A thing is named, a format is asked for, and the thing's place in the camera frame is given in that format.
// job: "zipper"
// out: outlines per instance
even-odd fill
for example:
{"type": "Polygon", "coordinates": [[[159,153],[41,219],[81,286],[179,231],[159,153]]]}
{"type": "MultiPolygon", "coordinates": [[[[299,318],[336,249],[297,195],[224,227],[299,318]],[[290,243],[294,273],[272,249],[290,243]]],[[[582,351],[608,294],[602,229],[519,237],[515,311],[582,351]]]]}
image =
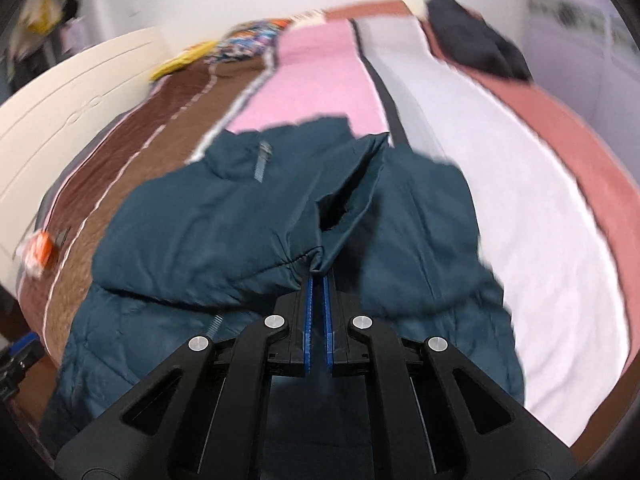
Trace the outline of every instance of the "zipper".
{"type": "Polygon", "coordinates": [[[258,182],[262,182],[264,179],[264,170],[267,167],[267,162],[270,160],[271,155],[273,155],[271,145],[265,140],[261,140],[258,151],[258,162],[255,164],[254,172],[254,179],[258,182]]]}

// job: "metal bolt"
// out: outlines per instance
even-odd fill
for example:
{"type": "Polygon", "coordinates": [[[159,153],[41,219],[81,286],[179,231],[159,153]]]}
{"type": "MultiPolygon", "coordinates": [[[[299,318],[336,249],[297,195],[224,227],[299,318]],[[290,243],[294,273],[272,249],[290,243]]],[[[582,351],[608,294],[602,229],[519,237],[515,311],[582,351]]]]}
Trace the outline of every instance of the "metal bolt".
{"type": "Polygon", "coordinates": [[[354,327],[364,330],[366,328],[370,328],[373,325],[373,321],[370,317],[367,316],[356,316],[352,321],[354,327]]]}
{"type": "Polygon", "coordinates": [[[264,324],[269,328],[280,328],[284,325],[284,318],[278,316],[278,314],[273,314],[264,319],[264,324]]]}
{"type": "Polygon", "coordinates": [[[209,340],[201,335],[193,337],[189,341],[189,348],[194,352],[201,352],[207,346],[209,346],[209,340]]]}
{"type": "Polygon", "coordinates": [[[441,337],[432,337],[429,339],[428,345],[434,352],[444,352],[449,346],[449,343],[441,337]]]}

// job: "multicolored fabric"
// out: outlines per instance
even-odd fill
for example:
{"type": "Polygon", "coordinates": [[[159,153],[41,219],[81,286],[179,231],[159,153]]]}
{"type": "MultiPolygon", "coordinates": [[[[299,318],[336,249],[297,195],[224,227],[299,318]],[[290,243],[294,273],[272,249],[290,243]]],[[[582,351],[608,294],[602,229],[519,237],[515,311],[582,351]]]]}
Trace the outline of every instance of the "multicolored fabric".
{"type": "Polygon", "coordinates": [[[288,19],[241,23],[227,33],[207,60],[209,62],[234,61],[261,56],[289,23],[291,20],[288,19]]]}

